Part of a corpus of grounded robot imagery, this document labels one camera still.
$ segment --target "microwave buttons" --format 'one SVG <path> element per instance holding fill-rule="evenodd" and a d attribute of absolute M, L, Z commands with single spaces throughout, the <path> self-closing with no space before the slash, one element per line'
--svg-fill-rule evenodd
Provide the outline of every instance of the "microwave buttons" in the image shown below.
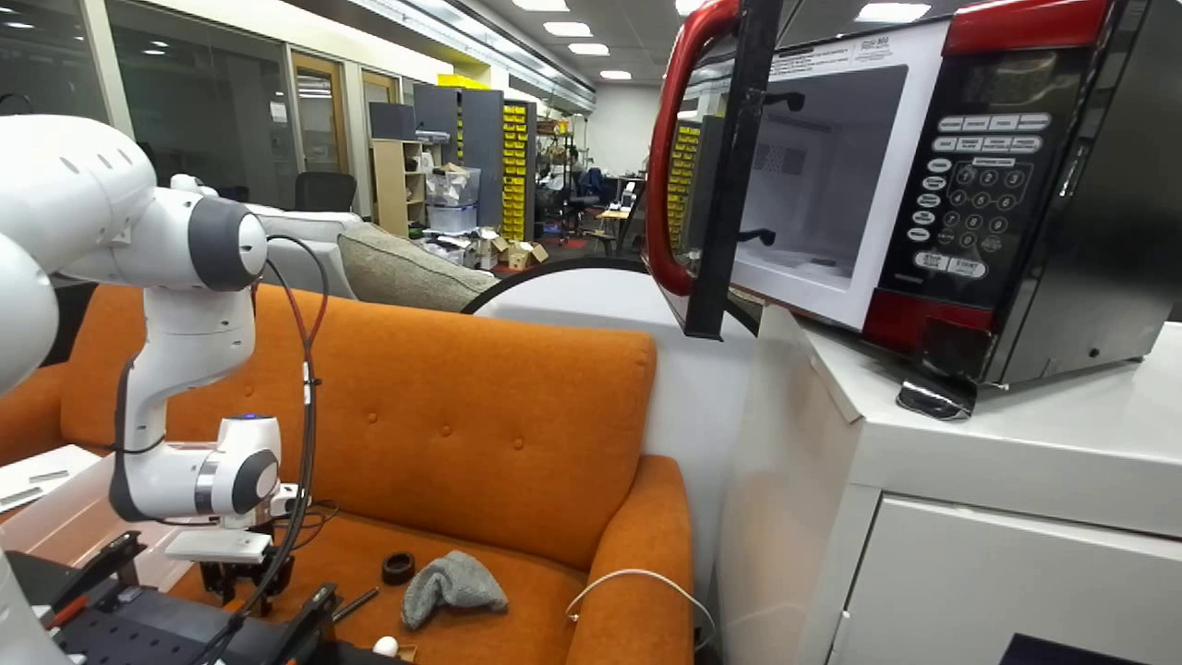
<path fill-rule="evenodd" d="M 1048 126 L 1048 114 L 1021 114 L 1021 128 L 1042 134 Z"/>
<path fill-rule="evenodd" d="M 962 166 L 962 170 L 958 170 L 958 184 L 962 184 L 962 188 L 976 184 L 976 166 Z"/>
<path fill-rule="evenodd" d="M 939 119 L 939 128 L 942 134 L 966 134 L 966 119 L 962 114 Z"/>
<path fill-rule="evenodd" d="M 952 247 L 962 245 L 962 231 L 942 227 L 942 231 L 935 237 L 935 245 L 946 247 L 946 252 L 952 252 Z"/>
<path fill-rule="evenodd" d="M 985 268 L 985 261 L 981 261 L 981 257 L 966 257 L 966 256 L 958 256 L 958 257 L 949 257 L 949 261 L 946 261 L 946 273 L 958 273 L 958 275 L 981 280 L 981 275 L 985 275 L 992 268 Z"/>
<path fill-rule="evenodd" d="M 1032 177 L 1032 170 L 1006 170 L 1000 184 L 1006 184 L 1006 188 L 1022 188 L 1029 177 Z"/>
<path fill-rule="evenodd" d="M 949 268 L 949 256 L 939 256 L 939 252 L 917 252 L 913 257 L 921 268 L 933 268 L 933 273 L 946 273 Z"/>
<path fill-rule="evenodd" d="M 971 166 L 981 170 L 1014 170 L 1021 160 L 1000 160 L 1000 155 L 981 155 Z"/>
<path fill-rule="evenodd" d="M 966 227 L 958 231 L 958 247 L 969 252 L 984 231 L 984 216 L 981 213 L 969 213 L 966 216 Z"/>
<path fill-rule="evenodd" d="M 999 211 L 1017 211 L 1021 205 L 1021 194 L 1006 193 L 999 194 Z"/>
<path fill-rule="evenodd" d="M 952 170 L 952 160 L 929 160 L 929 170 L 933 170 L 933 173 L 949 173 L 949 170 Z"/>
<path fill-rule="evenodd" d="M 913 240 L 913 245 L 929 245 L 929 240 L 933 240 L 933 227 L 913 224 L 913 227 L 908 227 L 908 240 Z"/>
<path fill-rule="evenodd" d="M 985 138 L 984 150 L 1008 150 L 1008 138 Z"/>
<path fill-rule="evenodd" d="M 1042 149 L 1042 138 L 1014 138 L 1008 150 L 1017 155 L 1034 155 Z"/>
<path fill-rule="evenodd" d="M 985 138 L 958 138 L 958 150 L 984 150 Z"/>
<path fill-rule="evenodd" d="M 995 119 L 992 119 L 992 128 L 995 128 L 995 134 L 1014 134 L 1014 128 L 1021 128 L 1021 114 L 995 114 Z"/>
<path fill-rule="evenodd" d="M 999 256 L 999 252 L 1000 252 L 1000 231 L 992 231 L 992 237 L 984 240 L 984 252 L 985 252 L 985 256 Z"/>
<path fill-rule="evenodd" d="M 966 119 L 966 134 L 985 134 L 992 128 L 992 114 L 969 114 Z"/>
<path fill-rule="evenodd" d="M 958 138 L 939 138 L 939 141 L 933 141 L 933 150 L 958 150 L 958 149 L 962 149 Z"/>
<path fill-rule="evenodd" d="M 984 170 L 981 177 L 984 188 L 999 188 L 999 179 L 1000 179 L 1000 170 Z"/>

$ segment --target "ceiling light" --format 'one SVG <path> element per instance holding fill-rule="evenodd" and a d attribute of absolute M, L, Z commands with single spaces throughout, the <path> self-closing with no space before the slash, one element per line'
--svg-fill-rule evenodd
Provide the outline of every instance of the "ceiling light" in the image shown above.
<path fill-rule="evenodd" d="M 933 5 L 864 5 L 854 21 L 921 21 Z"/>
<path fill-rule="evenodd" d="M 609 55 L 609 48 L 599 43 L 599 41 L 575 41 L 575 43 L 571 43 L 571 51 L 572 55 L 594 55 L 594 59 Z"/>
<path fill-rule="evenodd" d="M 591 38 L 588 21 L 545 21 L 545 29 L 556 38 Z"/>
<path fill-rule="evenodd" d="M 481 34 L 484 34 L 484 24 L 481 24 L 481 21 L 475 21 L 475 17 L 465 17 L 465 13 L 451 17 L 451 24 L 459 24 L 461 34 L 475 34 L 475 38 L 481 38 Z"/>
<path fill-rule="evenodd" d="M 676 7 L 676 13 L 690 13 L 690 12 L 699 12 L 705 0 L 676 0 L 673 7 Z"/>
<path fill-rule="evenodd" d="M 567 12 L 567 0 L 513 0 L 523 12 Z"/>

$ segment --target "orange cushion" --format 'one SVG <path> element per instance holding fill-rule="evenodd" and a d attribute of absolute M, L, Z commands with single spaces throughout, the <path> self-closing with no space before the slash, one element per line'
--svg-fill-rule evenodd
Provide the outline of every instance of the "orange cushion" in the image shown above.
<path fill-rule="evenodd" d="M 446 550 L 475 555 L 503 583 L 510 609 L 438 614 L 425 629 L 408 633 L 401 620 L 408 583 L 380 583 L 380 561 L 394 550 L 415 555 L 418 569 Z M 572 637 L 567 601 L 575 598 L 583 577 L 548 559 L 334 513 L 322 537 L 295 555 L 295 577 L 287 592 L 273 598 L 273 620 L 295 618 L 322 583 L 334 583 L 345 601 L 380 592 L 370 607 L 335 625 L 335 636 L 362 650 L 380 636 L 394 636 L 404 646 L 415 646 L 418 660 L 556 665 L 567 660 Z M 188 571 L 173 593 L 204 601 L 200 571 Z"/>
<path fill-rule="evenodd" d="M 298 290 L 298 306 L 312 316 L 317 294 Z M 72 439 L 116 439 L 116 385 L 140 339 L 140 294 L 95 288 L 62 396 Z M 638 332 L 334 300 L 314 493 L 588 569 L 638 464 L 656 360 Z M 177 396 L 170 434 L 216 434 L 222 413 L 244 411 L 281 418 L 295 479 L 298 344 L 276 288 L 258 288 L 257 357 Z"/>
<path fill-rule="evenodd" d="M 67 360 L 40 367 L 26 385 L 0 400 L 0 464 L 62 442 L 62 389 Z"/>

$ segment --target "orange couch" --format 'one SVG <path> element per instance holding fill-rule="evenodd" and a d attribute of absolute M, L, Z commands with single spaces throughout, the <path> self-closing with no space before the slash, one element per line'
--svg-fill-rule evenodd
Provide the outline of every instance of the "orange couch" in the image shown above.
<path fill-rule="evenodd" d="M 76 355 L 0 400 L 0 456 L 58 439 L 113 447 L 116 385 L 145 339 L 140 294 L 99 288 Z M 614 569 L 658 569 L 690 587 L 690 518 L 673 456 L 643 454 L 656 339 L 459 316 L 334 300 L 322 339 L 322 450 L 314 498 L 328 519 L 295 555 L 276 598 L 291 618 L 317 583 L 378 601 L 335 629 L 374 646 L 401 636 L 418 665 L 688 665 L 690 607 L 665 583 L 620 577 L 567 618 L 567 601 Z M 276 288 L 258 288 L 258 351 L 229 379 L 170 404 L 173 439 L 210 439 L 222 413 L 276 413 L 284 479 L 298 464 L 298 339 Z M 471 550 L 510 593 L 505 614 L 439 614 L 401 625 L 404 587 L 380 561 L 422 565 Z M 197 571 L 177 593 L 204 598 Z"/>

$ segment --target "black cable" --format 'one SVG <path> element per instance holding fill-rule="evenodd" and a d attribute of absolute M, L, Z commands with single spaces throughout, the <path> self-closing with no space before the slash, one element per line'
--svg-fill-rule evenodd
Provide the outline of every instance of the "black cable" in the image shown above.
<path fill-rule="evenodd" d="M 314 327 L 308 327 L 302 310 L 295 303 L 295 290 L 284 280 L 281 264 L 268 261 L 268 268 L 281 280 L 287 310 L 291 310 L 291 320 L 298 327 L 298 357 L 302 357 L 298 482 L 295 482 L 295 498 L 291 498 L 287 532 L 284 532 L 281 545 L 273 550 L 268 571 L 258 577 L 257 593 L 222 625 L 222 633 L 191 657 L 191 665 L 217 660 L 227 652 L 229 637 L 249 625 L 249 614 L 257 614 L 268 601 L 268 592 L 273 587 L 281 569 L 298 550 L 298 532 L 302 532 L 302 518 L 308 518 L 308 507 L 312 507 L 314 456 L 317 456 L 317 421 L 322 421 L 317 418 L 322 375 L 314 369 L 314 339 L 317 339 L 324 310 L 328 310 L 328 268 L 298 237 L 270 237 L 270 240 L 287 240 L 287 245 L 302 247 L 314 257 L 317 273 L 322 273 L 322 306 L 317 306 Z"/>
<path fill-rule="evenodd" d="M 133 454 L 153 454 L 157 447 L 162 447 L 168 434 L 153 439 L 145 450 L 127 450 L 124 439 L 116 442 L 117 454 L 133 456 Z"/>
<path fill-rule="evenodd" d="M 494 280 L 493 288 L 478 290 L 461 314 L 481 314 L 488 303 L 494 303 L 503 290 L 510 288 L 523 288 L 525 280 L 537 280 L 537 275 L 548 275 L 548 273 L 567 273 L 567 268 L 623 268 L 623 273 L 651 273 L 643 264 L 643 257 L 631 257 L 631 256 L 582 256 L 582 257 L 556 257 L 556 261 L 545 261 L 537 268 L 523 268 L 523 273 L 510 273 L 503 280 Z M 747 332 L 759 332 L 761 320 L 759 314 L 744 310 L 740 300 L 729 290 L 729 314 L 747 327 Z"/>
<path fill-rule="evenodd" d="M 317 316 L 314 316 L 314 323 L 312 323 L 312 332 L 308 332 L 308 327 L 302 327 L 302 314 L 295 310 L 295 300 L 291 300 L 291 288 L 287 288 L 281 264 L 276 264 L 276 261 L 268 261 L 268 268 L 270 268 L 270 273 L 281 280 L 281 288 L 287 290 L 287 306 L 295 310 L 295 320 L 298 320 L 298 327 L 308 332 L 302 339 L 314 346 L 317 337 L 322 337 L 322 323 L 324 323 L 324 310 L 328 310 L 328 268 L 324 268 L 324 261 L 317 257 L 317 252 L 314 252 L 308 240 L 298 240 L 298 237 L 273 231 L 273 237 L 268 237 L 268 240 L 295 245 L 295 247 L 317 264 L 322 303 L 317 303 Z"/>
<path fill-rule="evenodd" d="M 281 518 L 270 518 L 270 519 L 257 525 L 250 532 L 291 528 L 287 519 L 291 519 L 291 518 L 281 513 Z M 298 544 L 295 544 L 295 550 L 312 545 L 312 544 L 324 532 L 324 525 L 328 525 L 324 507 L 312 507 L 308 518 L 302 518 L 302 525 L 298 525 Z"/>

